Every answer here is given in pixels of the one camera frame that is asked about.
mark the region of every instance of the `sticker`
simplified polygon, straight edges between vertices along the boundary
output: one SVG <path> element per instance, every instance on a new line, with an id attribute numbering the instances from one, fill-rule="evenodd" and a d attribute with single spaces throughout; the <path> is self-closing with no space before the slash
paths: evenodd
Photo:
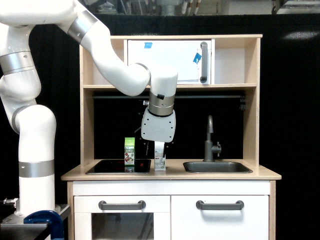
<path id="1" fill-rule="evenodd" d="M 152 47 L 152 42 L 145 42 L 144 43 L 144 48 L 145 49 L 150 49 Z"/>
<path id="2" fill-rule="evenodd" d="M 201 57 L 202 56 L 197 52 L 195 57 L 194 57 L 194 59 L 193 59 L 193 62 L 198 64 L 200 62 L 200 60 L 201 60 Z"/>

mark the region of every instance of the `cabinet door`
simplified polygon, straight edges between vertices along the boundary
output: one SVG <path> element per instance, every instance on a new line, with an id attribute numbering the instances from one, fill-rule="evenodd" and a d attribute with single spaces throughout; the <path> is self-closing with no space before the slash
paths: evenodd
<path id="1" fill-rule="evenodd" d="M 198 209 L 198 201 L 208 209 Z M 226 210 L 238 208 L 238 201 L 243 202 L 241 210 Z M 217 204 L 225 210 L 211 209 L 217 208 Z M 171 224 L 172 240 L 268 240 L 269 196 L 172 196 Z"/>
<path id="2" fill-rule="evenodd" d="M 74 233 L 75 240 L 170 240 L 170 196 L 75 196 Z"/>

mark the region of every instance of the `drawer handle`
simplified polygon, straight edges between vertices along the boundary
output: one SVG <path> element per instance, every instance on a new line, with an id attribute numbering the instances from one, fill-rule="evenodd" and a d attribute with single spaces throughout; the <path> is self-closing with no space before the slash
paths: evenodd
<path id="1" fill-rule="evenodd" d="M 197 201 L 195 206 L 199 210 L 241 210 L 245 204 L 243 201 L 236 201 L 236 203 L 204 203 L 203 201 Z"/>
<path id="2" fill-rule="evenodd" d="M 99 208 L 101 210 L 142 210 L 146 207 L 145 201 L 139 201 L 138 203 L 125 203 L 125 204 L 108 204 L 105 201 L 99 202 Z"/>
<path id="3" fill-rule="evenodd" d="M 202 49 L 202 67 L 201 67 L 201 77 L 200 83 L 204 84 L 208 79 L 208 44 L 203 41 L 200 44 Z"/>

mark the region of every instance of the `microwave handle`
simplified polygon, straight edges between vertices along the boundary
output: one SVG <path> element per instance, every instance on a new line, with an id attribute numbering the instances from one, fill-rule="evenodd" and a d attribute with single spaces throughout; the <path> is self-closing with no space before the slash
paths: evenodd
<path id="1" fill-rule="evenodd" d="M 138 203 L 109 204 L 100 201 L 98 206 L 101 210 L 142 210 L 146 207 L 146 202 L 141 200 Z"/>
<path id="2" fill-rule="evenodd" d="M 208 80 L 208 44 L 203 41 L 200 44 L 202 49 L 202 66 L 201 66 L 201 77 L 200 82 L 204 84 Z"/>

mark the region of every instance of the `faucet handle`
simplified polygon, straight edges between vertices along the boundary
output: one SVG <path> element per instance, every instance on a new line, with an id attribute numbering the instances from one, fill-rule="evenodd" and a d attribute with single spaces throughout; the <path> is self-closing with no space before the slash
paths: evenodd
<path id="1" fill-rule="evenodd" d="M 214 145 L 214 146 L 211 148 L 211 151 L 212 151 L 214 154 L 217 154 L 218 157 L 220 157 L 221 145 L 220 145 L 220 143 L 219 143 L 218 141 L 216 142 L 216 145 Z"/>

